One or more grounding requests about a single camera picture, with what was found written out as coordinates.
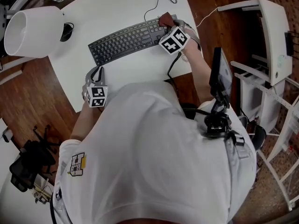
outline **electronic device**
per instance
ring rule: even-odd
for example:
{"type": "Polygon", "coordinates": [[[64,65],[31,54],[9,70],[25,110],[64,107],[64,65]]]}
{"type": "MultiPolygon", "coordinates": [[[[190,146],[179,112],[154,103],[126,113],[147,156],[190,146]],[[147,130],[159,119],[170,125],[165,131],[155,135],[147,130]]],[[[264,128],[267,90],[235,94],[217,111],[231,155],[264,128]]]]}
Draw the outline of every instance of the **electronic device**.
{"type": "Polygon", "coordinates": [[[230,70],[228,61],[221,47],[214,49],[212,71],[209,84],[211,95],[216,99],[212,113],[217,112],[218,108],[229,108],[230,94],[232,90],[233,74],[230,70]]]}
{"type": "Polygon", "coordinates": [[[144,21],[114,32],[88,45],[97,66],[102,66],[123,56],[156,46],[168,33],[159,26],[159,19],[144,21]]]}

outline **white desk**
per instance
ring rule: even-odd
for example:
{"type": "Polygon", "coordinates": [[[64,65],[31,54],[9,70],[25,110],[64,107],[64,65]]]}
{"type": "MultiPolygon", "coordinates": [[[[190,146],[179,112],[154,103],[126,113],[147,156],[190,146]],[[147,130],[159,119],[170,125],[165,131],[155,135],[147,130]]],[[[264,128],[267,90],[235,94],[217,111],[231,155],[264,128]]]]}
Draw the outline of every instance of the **white desk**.
{"type": "MultiPolygon", "coordinates": [[[[76,112],[82,108],[82,85],[86,73],[96,64],[88,44],[122,28],[142,22],[144,13],[153,8],[157,0],[75,0],[62,9],[65,22],[75,25],[71,38],[61,42],[49,55],[57,78],[76,112]]],[[[166,12],[176,14],[193,28],[195,22],[187,0],[177,4],[159,0],[158,7],[146,14],[154,19],[166,12]]],[[[108,92],[126,84],[168,79],[166,73],[174,60],[159,46],[135,52],[104,66],[108,92]]],[[[191,72],[189,63],[179,59],[171,70],[173,77],[191,72]]]]}
{"type": "Polygon", "coordinates": [[[255,55],[253,55],[253,58],[267,62],[269,77],[240,63],[234,62],[231,65],[254,74],[270,82],[271,85],[275,85],[285,79],[292,73],[292,57],[286,54],[285,32],[288,32],[290,29],[284,7],[268,0],[249,0],[218,7],[218,11],[234,8],[242,8],[243,11],[261,11],[267,59],[255,55]]]}

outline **shirt logo patch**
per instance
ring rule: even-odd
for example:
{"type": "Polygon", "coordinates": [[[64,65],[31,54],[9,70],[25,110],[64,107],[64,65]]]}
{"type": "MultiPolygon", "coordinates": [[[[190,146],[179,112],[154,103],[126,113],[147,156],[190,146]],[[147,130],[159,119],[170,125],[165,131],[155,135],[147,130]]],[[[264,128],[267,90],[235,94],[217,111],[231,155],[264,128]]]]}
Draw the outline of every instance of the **shirt logo patch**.
{"type": "Polygon", "coordinates": [[[73,177],[82,176],[83,169],[85,168],[85,164],[86,164],[85,153],[80,153],[72,156],[69,174],[73,177]]]}

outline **lamp shade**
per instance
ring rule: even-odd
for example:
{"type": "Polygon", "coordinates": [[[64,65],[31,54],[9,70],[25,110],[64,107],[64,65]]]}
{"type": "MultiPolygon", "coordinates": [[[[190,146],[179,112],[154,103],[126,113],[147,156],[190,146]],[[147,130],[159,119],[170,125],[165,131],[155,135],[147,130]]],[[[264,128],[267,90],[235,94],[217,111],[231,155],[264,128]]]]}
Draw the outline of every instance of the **lamp shade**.
{"type": "Polygon", "coordinates": [[[63,13],[57,7],[19,11],[7,25],[5,51],[10,56],[45,57],[59,44],[63,29],[63,13]]]}

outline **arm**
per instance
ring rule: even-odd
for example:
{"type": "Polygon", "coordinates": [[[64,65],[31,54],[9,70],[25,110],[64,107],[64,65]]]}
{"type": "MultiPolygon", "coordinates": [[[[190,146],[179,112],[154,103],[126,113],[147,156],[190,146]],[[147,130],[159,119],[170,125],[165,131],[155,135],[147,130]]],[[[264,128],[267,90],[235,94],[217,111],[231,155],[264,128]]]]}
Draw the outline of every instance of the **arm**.
{"type": "Polygon", "coordinates": [[[184,54],[186,55],[191,66],[194,86],[199,101],[203,103],[213,99],[210,94],[211,87],[209,85],[211,68],[202,57],[197,46],[197,43],[193,39],[190,39],[184,48],[184,54]]]}
{"type": "Polygon", "coordinates": [[[102,111],[96,108],[90,108],[85,101],[82,111],[77,119],[74,129],[71,133],[71,140],[82,141],[92,130],[95,123],[98,121],[102,111]]]}

